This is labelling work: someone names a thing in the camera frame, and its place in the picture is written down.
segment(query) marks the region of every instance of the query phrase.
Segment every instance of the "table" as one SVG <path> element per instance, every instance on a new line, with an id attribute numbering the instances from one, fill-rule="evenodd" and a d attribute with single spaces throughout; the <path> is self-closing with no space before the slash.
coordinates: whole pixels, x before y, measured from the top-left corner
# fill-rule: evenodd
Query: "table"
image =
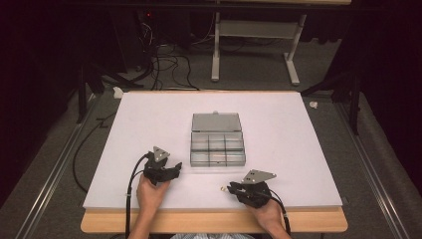
<path id="1" fill-rule="evenodd" d="M 228 0 L 224 2 L 250 2 L 250 3 L 280 3 L 280 4 L 306 4 L 306 5 L 348 5 L 351 0 Z M 211 81 L 220 80 L 220 36 L 282 38 L 292 40 L 288 53 L 284 54 L 286 66 L 292 85 L 298 86 L 300 81 L 293 62 L 296 48 L 304 28 L 306 14 L 301 14 L 298 22 L 258 22 L 221 20 L 220 13 L 215 13 L 214 54 L 212 61 Z"/>
<path id="2" fill-rule="evenodd" d="M 239 113 L 247 155 L 245 167 L 189 167 L 192 113 L 215 110 Z M 299 93 L 143 92 L 127 93 L 120 103 L 84 203 L 84 231 L 124 230 L 127 173 L 132 171 L 133 160 L 138 160 L 139 153 L 152 142 L 166 145 L 169 162 L 175 163 L 174 158 L 183 162 L 180 177 L 172 182 L 152 232 L 262 232 L 233 195 L 220 191 L 221 185 L 243 178 L 252 168 L 279 175 L 267 183 L 284 200 L 293 231 L 340 232 L 347 228 L 341 200 Z M 135 218 L 137 203 L 133 197 L 131 205 Z"/>

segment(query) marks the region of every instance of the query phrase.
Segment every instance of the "gray carpet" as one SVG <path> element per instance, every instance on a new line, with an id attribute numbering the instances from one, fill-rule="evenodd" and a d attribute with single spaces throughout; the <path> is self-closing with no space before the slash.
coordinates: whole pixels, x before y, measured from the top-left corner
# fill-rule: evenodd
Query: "gray carpet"
<path id="1" fill-rule="evenodd" d="M 221 54 L 220 82 L 217 84 L 210 82 L 212 55 L 208 45 L 202 44 L 189 52 L 181 50 L 173 52 L 172 48 L 163 47 L 160 52 L 188 56 L 191 65 L 189 79 L 200 89 L 301 91 L 323 79 L 338 46 L 337 43 L 326 45 L 315 42 L 300 43 L 295 55 L 295 64 L 302 83 L 299 87 L 292 87 L 288 80 L 287 69 L 281 63 L 281 53 L 284 52 L 282 49 L 288 49 L 289 43 L 267 44 L 268 42 L 265 41 L 253 41 L 255 41 L 254 44 L 247 44 L 236 52 L 230 51 L 240 46 L 238 42 L 231 40 L 223 44 L 223 49 L 227 51 Z M 174 71 L 174 76 L 176 81 L 186 84 L 188 67 L 184 61 L 184 59 L 178 59 L 178 68 Z M 163 61 L 160 69 L 165 69 L 166 64 L 171 66 L 173 63 Z M 132 78 L 136 76 L 136 73 L 124 76 Z M 171 76 L 171 70 L 160 72 L 159 80 L 162 81 L 163 87 L 180 87 Z M 146 86 L 145 89 L 149 89 L 152 87 L 153 79 L 148 78 L 143 83 Z M 310 108 L 309 101 L 318 101 L 318 108 Z M 336 105 L 329 99 L 329 93 L 322 92 L 304 98 L 304 102 L 340 196 L 345 202 L 343 210 L 348 222 L 347 231 L 327 234 L 325 238 L 394 238 L 365 176 L 359 154 L 347 131 L 346 124 L 339 116 Z M 96 107 L 87 120 L 70 157 L 74 156 L 77 146 L 98 124 L 97 118 L 104 118 L 114 113 L 118 108 L 118 103 L 119 100 L 112 97 L 110 86 L 107 86 L 105 93 L 98 96 Z M 421 197 L 395 157 L 364 98 L 360 103 L 360 108 L 359 137 L 365 145 L 367 154 L 373 159 L 373 165 L 391 196 L 410 238 L 422 238 Z M 77 96 L 74 96 L 69 102 L 68 111 L 53 125 L 37 157 L 1 208 L 0 238 L 14 238 L 17 235 L 76 126 L 77 118 Z M 81 184 L 85 187 L 89 187 L 94 176 L 112 119 L 105 122 L 108 127 L 97 128 L 91 134 L 76 158 L 76 172 Z M 112 236 L 85 234 L 81 231 L 80 225 L 84 215 L 82 203 L 85 196 L 75 184 L 70 162 L 35 227 L 32 238 L 109 238 Z M 294 238 L 319 238 L 319 234 L 294 233 Z"/>

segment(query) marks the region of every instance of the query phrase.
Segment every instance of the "human hand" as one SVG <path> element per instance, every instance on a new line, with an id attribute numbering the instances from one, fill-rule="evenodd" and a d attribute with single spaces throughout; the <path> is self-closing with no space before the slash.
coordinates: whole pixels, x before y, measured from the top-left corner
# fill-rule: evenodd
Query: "human hand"
<path id="1" fill-rule="evenodd" d="M 291 238 L 282 225 L 282 208 L 276 201 L 270 200 L 260 208 L 246 207 L 272 238 Z"/>
<path id="2" fill-rule="evenodd" d="M 139 203 L 140 211 L 150 211 L 155 213 L 164 198 L 170 181 L 163 182 L 159 186 L 155 186 L 143 174 L 139 178 L 136 196 Z"/>

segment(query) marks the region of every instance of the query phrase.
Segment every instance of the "floor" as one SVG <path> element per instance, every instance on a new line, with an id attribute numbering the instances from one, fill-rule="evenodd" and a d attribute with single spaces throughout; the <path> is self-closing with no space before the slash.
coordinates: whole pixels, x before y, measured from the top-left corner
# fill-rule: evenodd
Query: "floor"
<path id="1" fill-rule="evenodd" d="M 197 44 L 189 51 L 162 46 L 158 88 L 191 90 L 186 87 L 189 79 L 201 90 L 300 92 L 323 80 L 338 44 L 300 43 L 294 58 L 301 80 L 298 87 L 289 83 L 282 61 L 282 53 L 290 46 L 287 41 L 225 39 L 218 83 L 210 81 L 210 44 Z M 131 79 L 138 74 L 132 71 L 122 75 Z M 141 83 L 147 91 L 153 88 L 154 78 Z M 1 208 L 0 238 L 113 236 L 86 234 L 80 229 L 86 194 L 74 178 L 75 173 L 80 184 L 89 187 L 94 176 L 113 117 L 105 121 L 105 127 L 98 127 L 98 119 L 113 114 L 119 104 L 112 87 L 105 84 L 104 94 L 90 95 L 91 110 L 83 124 L 76 124 L 78 97 L 69 101 L 68 111 L 52 126 L 38 155 Z M 347 104 L 333 104 L 329 94 L 318 92 L 304 98 L 348 222 L 345 232 L 326 234 L 324 238 L 422 238 L 422 199 L 395 157 L 364 95 L 360 99 L 356 136 L 346 123 Z M 310 107 L 310 101 L 318 102 L 317 109 Z"/>

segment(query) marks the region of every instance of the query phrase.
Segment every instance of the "white board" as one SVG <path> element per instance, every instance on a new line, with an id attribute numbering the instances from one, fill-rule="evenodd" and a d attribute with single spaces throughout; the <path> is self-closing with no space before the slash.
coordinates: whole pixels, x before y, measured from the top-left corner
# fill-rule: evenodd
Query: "white board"
<path id="1" fill-rule="evenodd" d="M 245 141 L 244 167 L 190 166 L 193 114 L 215 111 L 239 114 Z M 124 208 L 133 168 L 155 145 L 170 152 L 167 167 L 183 163 L 161 208 L 243 208 L 221 187 L 230 181 L 240 182 L 250 169 L 277 174 L 267 183 L 286 207 L 341 205 L 299 93 L 132 92 L 123 95 L 84 207 Z M 133 194 L 137 183 L 138 177 L 133 181 Z M 135 196 L 131 205 L 137 208 Z"/>

